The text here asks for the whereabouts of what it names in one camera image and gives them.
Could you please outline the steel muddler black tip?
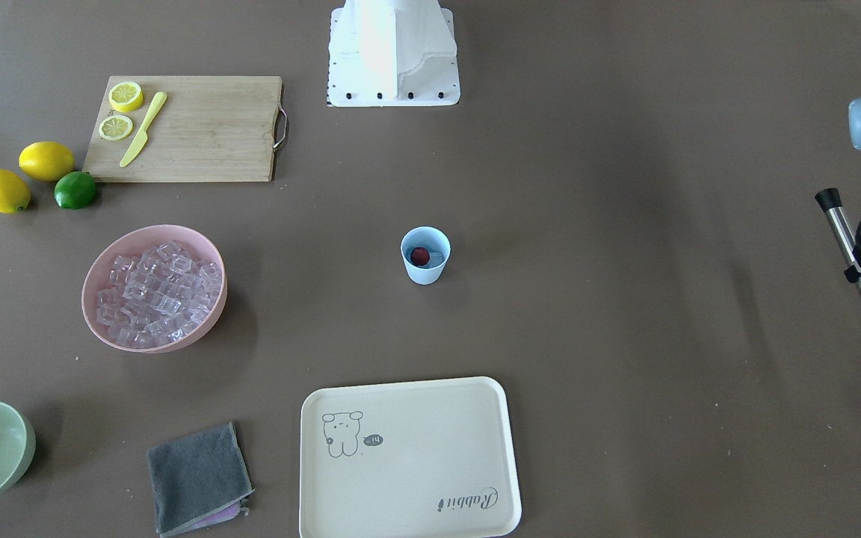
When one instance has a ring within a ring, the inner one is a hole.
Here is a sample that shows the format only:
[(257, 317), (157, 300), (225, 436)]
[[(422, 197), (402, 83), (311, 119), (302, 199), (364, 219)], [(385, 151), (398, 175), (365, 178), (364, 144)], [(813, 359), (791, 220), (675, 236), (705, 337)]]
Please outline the steel muddler black tip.
[[(827, 218), (828, 225), (830, 225), (830, 229), (833, 231), (835, 241), (839, 246), (843, 259), (847, 262), (847, 266), (858, 265), (855, 262), (854, 256), (852, 256), (855, 235), (852, 232), (850, 221), (848, 221), (846, 211), (843, 208), (839, 191), (837, 188), (824, 188), (824, 190), (818, 191), (815, 194), (815, 200)], [(861, 296), (861, 282), (851, 283), (851, 285), (858, 290)]]

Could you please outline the clear ice cube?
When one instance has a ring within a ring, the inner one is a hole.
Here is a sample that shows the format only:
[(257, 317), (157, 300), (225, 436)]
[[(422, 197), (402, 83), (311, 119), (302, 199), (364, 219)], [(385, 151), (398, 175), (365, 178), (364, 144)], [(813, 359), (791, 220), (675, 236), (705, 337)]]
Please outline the clear ice cube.
[(445, 262), (445, 255), (444, 254), (442, 254), (440, 252), (433, 252), (433, 251), (428, 253), (428, 264), (427, 264), (428, 268), (438, 267), (440, 265), (443, 265), (444, 262)]

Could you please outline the red strawberry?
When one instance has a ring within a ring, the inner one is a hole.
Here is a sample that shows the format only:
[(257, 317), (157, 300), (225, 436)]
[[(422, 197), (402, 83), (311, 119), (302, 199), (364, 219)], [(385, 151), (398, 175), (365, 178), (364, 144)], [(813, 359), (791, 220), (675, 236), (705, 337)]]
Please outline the red strawberry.
[(409, 260), (411, 265), (416, 267), (427, 267), (428, 264), (428, 249), (426, 247), (414, 247), (410, 250)]

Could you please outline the light blue cup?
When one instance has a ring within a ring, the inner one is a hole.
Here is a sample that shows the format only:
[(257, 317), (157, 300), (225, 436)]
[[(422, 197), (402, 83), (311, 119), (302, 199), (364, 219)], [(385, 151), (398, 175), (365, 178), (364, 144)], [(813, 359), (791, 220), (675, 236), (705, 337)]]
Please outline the light blue cup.
[(416, 227), (403, 236), (400, 251), (411, 282), (431, 285), (439, 279), (450, 259), (451, 242), (441, 229)]

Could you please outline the cream rabbit tray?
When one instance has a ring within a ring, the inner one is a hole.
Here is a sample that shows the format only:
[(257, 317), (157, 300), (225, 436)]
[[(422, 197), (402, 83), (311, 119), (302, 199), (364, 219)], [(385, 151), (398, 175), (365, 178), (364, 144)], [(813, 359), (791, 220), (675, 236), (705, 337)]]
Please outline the cream rabbit tray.
[(496, 537), (522, 521), (489, 376), (318, 389), (300, 414), (302, 537)]

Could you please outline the grey folded cloth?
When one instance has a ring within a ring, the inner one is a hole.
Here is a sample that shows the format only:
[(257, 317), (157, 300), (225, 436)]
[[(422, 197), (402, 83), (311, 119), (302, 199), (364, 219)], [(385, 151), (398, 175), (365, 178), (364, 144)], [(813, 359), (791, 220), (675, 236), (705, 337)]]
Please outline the grey folded cloth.
[(146, 462), (161, 537), (250, 513), (254, 488), (231, 421), (153, 446)]

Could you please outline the wooden cutting board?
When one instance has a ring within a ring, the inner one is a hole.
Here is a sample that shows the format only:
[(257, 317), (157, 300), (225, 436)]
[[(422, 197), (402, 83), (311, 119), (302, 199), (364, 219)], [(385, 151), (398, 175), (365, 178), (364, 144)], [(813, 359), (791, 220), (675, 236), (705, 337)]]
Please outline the wooden cutting board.
[(130, 140), (93, 132), (83, 170), (100, 182), (269, 182), (287, 136), (280, 76), (113, 75), (109, 87), (133, 81), (143, 105), (129, 112), (139, 126), (157, 92), (167, 94), (148, 126), (148, 143), (125, 167)]

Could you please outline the yellow plastic knife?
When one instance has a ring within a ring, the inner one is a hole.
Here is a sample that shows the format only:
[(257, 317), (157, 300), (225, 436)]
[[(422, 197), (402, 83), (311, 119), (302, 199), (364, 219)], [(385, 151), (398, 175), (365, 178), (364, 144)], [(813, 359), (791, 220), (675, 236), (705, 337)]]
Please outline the yellow plastic knife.
[(135, 136), (131, 140), (129, 144), (129, 148), (126, 150), (126, 153), (123, 154), (122, 159), (120, 159), (119, 167), (128, 167), (137, 157), (141, 154), (144, 147), (146, 147), (149, 136), (148, 129), (154, 122), (154, 119), (158, 116), (158, 112), (161, 111), (164, 107), (164, 103), (168, 99), (167, 92), (160, 91), (155, 93), (152, 98), (150, 105), (148, 105), (148, 110), (146, 112), (146, 116), (141, 120), (141, 124), (139, 125), (139, 129), (135, 132)]

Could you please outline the lemon half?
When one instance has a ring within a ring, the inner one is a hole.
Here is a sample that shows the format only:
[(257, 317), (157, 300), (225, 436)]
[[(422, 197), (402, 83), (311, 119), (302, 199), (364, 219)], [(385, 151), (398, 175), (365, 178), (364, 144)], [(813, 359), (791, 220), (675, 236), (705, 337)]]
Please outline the lemon half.
[(109, 89), (107, 101), (116, 112), (136, 111), (144, 104), (143, 88), (134, 81), (116, 83)]

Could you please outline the lemon slice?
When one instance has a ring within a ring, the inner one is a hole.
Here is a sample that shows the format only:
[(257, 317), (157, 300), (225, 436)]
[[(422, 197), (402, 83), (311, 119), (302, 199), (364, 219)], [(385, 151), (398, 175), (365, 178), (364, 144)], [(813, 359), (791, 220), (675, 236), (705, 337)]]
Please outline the lemon slice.
[(125, 140), (133, 132), (134, 123), (126, 115), (113, 114), (100, 120), (96, 127), (96, 133), (100, 139), (108, 142), (120, 142)]

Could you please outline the green lime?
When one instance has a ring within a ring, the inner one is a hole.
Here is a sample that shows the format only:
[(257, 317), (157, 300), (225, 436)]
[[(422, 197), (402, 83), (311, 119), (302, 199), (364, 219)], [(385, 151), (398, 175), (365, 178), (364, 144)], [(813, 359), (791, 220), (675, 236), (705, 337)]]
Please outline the green lime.
[(91, 205), (98, 195), (98, 187), (91, 173), (72, 171), (55, 183), (52, 196), (63, 210), (81, 210)]

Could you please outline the yellow lemon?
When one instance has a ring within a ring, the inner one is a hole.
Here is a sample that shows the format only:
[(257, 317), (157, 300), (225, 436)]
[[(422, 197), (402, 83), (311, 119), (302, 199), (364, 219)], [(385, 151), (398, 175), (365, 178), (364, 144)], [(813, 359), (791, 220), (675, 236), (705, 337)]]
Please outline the yellow lemon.
[(18, 164), (31, 179), (57, 182), (75, 170), (75, 156), (65, 144), (44, 140), (25, 146), (19, 154)]
[(0, 168), (0, 212), (16, 214), (27, 209), (31, 203), (31, 190), (24, 180), (13, 171)]

